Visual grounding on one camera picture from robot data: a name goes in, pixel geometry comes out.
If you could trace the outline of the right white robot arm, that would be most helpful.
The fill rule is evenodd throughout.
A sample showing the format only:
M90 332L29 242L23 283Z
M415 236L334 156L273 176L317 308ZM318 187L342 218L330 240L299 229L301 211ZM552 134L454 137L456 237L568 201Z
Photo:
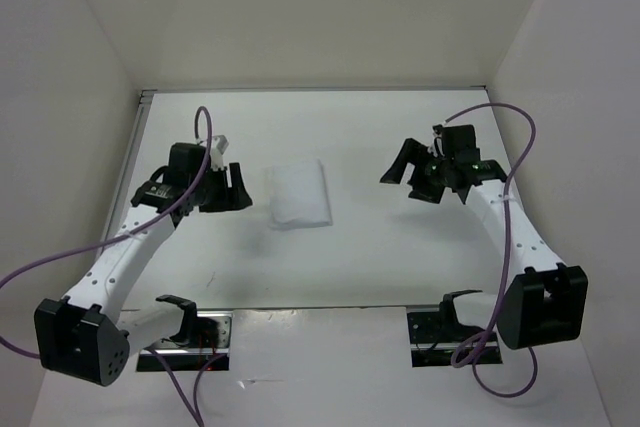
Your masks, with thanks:
M512 349L572 341L581 333L588 277L567 265L542 239L525 214L508 176L494 159L482 159L471 125L434 128L424 145L405 139L383 184L406 182L410 198L438 204L445 191L482 224L508 258L489 321Z

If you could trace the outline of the white skirt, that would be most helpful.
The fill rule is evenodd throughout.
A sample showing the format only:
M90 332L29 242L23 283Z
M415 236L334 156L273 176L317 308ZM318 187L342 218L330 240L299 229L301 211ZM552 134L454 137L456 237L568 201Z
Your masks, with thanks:
M264 171L269 227L275 231L333 225L324 166L319 159Z

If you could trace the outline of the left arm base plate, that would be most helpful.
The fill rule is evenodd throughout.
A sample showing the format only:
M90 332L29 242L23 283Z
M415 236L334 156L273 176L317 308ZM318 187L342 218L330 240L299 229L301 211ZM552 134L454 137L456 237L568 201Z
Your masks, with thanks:
M199 310L199 326L186 344L161 339L151 348L174 372L197 372L209 361L208 371L228 371L233 312Z

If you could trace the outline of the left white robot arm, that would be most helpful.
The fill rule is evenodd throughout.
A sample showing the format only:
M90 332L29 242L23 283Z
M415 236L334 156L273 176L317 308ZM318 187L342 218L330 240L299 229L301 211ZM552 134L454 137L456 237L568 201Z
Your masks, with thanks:
M109 386L138 351L159 340L184 347L197 339L201 323L192 300L163 294L127 318L121 312L156 251L193 210L252 206L239 163L223 162L227 147L224 136L210 146L172 145L167 165L136 190L113 245L61 299L39 304L34 322L45 369Z

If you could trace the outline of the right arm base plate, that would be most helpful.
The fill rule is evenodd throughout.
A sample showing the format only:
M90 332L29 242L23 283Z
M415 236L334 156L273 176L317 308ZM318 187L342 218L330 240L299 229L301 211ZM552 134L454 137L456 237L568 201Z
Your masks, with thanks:
M435 309L408 310L406 317L413 368L449 366L456 348L483 331L460 324L454 314Z

